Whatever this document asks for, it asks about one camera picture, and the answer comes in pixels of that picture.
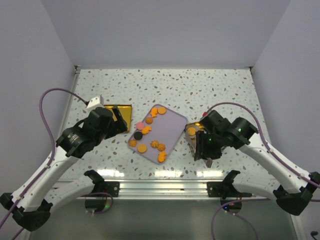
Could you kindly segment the metal tongs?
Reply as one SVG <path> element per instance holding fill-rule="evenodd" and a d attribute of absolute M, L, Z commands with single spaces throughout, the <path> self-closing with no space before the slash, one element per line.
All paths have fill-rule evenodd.
<path fill-rule="evenodd" d="M 212 159 L 206 159 L 204 160 L 205 165 L 207 168 L 211 168 L 212 164 L 213 164 L 213 160 Z"/>

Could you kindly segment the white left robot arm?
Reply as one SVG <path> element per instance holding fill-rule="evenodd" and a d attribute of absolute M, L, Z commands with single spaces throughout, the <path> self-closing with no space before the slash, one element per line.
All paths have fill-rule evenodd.
<path fill-rule="evenodd" d="M 44 225 L 58 207 L 85 195 L 110 197 L 104 178 L 87 170 L 77 180 L 56 190 L 60 177 L 103 140 L 128 130 L 117 106 L 97 107 L 88 117 L 65 129 L 54 142 L 54 152 L 32 177 L 13 193 L 3 193 L 1 205 L 23 229 L 33 232 Z"/>

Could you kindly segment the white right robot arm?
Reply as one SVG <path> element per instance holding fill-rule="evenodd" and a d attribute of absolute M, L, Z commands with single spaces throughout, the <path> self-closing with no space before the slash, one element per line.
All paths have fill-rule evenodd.
<path fill-rule="evenodd" d="M 308 206 L 319 184 L 320 175 L 308 172 L 294 165 L 287 158 L 285 164 L 298 172 L 287 169 L 277 158 L 282 155 L 273 148 L 268 148 L 259 136 L 258 129 L 248 120 L 238 117 L 233 122 L 214 112 L 200 120 L 203 130 L 196 133 L 194 159 L 219 159 L 226 147 L 240 150 L 273 176 L 264 183 L 260 178 L 245 176 L 238 170 L 231 170 L 220 186 L 214 190 L 222 199 L 236 197 L 239 194 L 251 194 L 275 200 L 285 212 L 298 216 Z"/>

